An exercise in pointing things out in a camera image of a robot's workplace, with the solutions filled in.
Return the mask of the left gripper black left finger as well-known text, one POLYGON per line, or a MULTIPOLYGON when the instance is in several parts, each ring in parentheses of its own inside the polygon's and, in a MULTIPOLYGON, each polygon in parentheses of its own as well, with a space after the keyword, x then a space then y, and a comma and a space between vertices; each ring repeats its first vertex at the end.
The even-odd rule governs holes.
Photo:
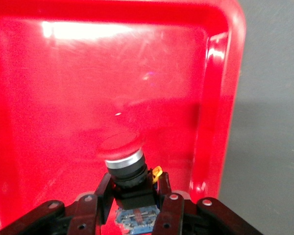
POLYGON ((71 205, 50 200, 0 230, 0 235, 99 235, 113 204, 113 181, 106 173, 94 193, 71 205))

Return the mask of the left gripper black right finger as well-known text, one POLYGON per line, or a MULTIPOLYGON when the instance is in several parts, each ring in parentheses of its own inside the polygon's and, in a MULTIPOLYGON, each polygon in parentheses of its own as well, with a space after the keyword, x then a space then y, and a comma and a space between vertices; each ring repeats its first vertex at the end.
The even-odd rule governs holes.
POLYGON ((193 203, 172 192, 169 174, 158 179, 160 213, 153 235, 258 235, 260 232, 216 198, 193 203))

